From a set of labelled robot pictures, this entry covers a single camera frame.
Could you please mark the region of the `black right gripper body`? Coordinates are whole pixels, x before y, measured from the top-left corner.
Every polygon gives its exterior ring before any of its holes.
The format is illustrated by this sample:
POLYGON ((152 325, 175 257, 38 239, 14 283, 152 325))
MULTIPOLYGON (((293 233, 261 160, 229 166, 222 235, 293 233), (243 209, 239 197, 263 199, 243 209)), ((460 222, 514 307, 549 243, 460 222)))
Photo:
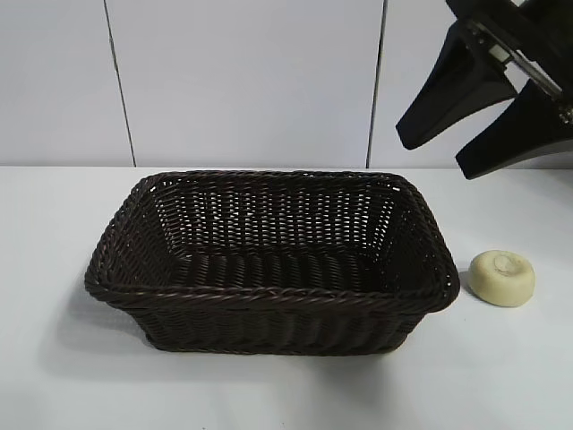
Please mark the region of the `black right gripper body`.
POLYGON ((572 3, 570 1, 448 1, 499 62, 513 63, 572 120, 572 3))

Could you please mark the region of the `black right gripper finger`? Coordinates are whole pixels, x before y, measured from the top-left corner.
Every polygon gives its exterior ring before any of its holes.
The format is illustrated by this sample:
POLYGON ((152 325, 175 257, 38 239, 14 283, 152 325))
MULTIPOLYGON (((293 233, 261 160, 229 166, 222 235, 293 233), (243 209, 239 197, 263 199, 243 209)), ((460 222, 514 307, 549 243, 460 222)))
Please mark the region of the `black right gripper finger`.
POLYGON ((489 53, 491 46, 463 21, 449 27, 427 81, 396 125, 406 149, 417 149, 465 117, 516 97, 505 65, 489 53))
POLYGON ((467 179, 521 161, 572 151, 572 99, 528 83, 507 109, 456 155, 467 179))

